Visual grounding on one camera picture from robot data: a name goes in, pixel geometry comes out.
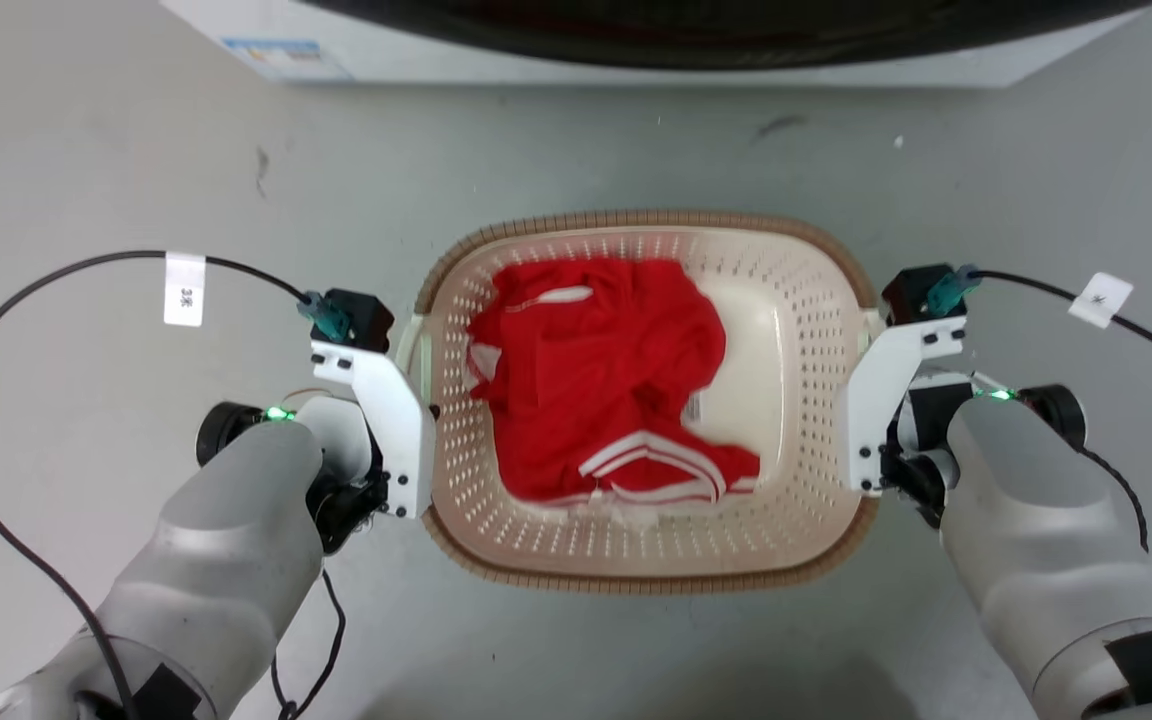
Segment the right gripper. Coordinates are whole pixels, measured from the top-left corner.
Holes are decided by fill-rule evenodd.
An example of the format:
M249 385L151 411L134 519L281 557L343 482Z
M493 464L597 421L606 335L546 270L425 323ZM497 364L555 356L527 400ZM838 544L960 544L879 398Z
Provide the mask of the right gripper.
M948 447L948 425L975 396L977 387L968 377L918 377L888 425L879 486L914 503L931 528L941 526L948 492L961 477Z

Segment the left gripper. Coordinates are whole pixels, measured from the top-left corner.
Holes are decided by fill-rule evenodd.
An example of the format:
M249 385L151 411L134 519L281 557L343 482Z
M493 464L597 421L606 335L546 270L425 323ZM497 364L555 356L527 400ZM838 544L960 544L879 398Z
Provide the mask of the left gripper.
M296 414L321 445L321 468L308 487L306 509L326 556L333 556L376 511L387 511L391 473L361 406L343 397L311 397Z

